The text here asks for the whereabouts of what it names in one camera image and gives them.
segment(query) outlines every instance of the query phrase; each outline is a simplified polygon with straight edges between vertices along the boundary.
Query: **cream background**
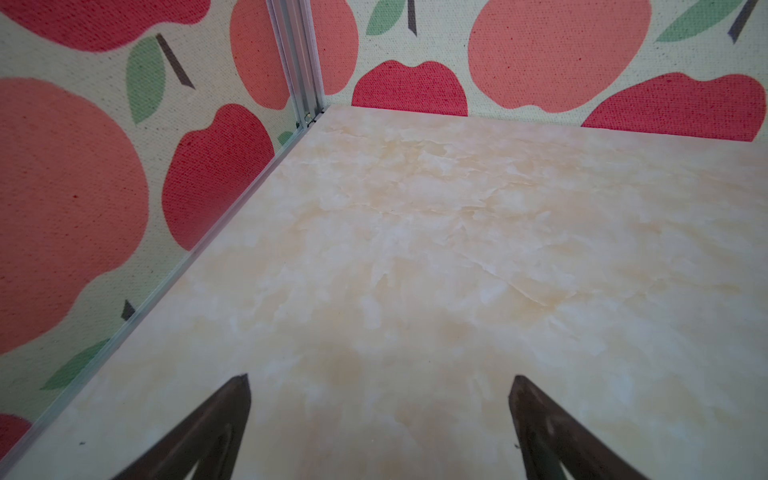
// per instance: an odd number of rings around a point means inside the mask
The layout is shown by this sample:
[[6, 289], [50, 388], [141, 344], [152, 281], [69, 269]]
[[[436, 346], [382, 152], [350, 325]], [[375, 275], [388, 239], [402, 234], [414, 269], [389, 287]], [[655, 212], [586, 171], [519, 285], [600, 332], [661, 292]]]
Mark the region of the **cream background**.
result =
[[516, 374], [649, 478], [764, 478], [767, 157], [333, 106], [9, 478], [110, 478], [242, 372], [236, 479], [524, 478]]

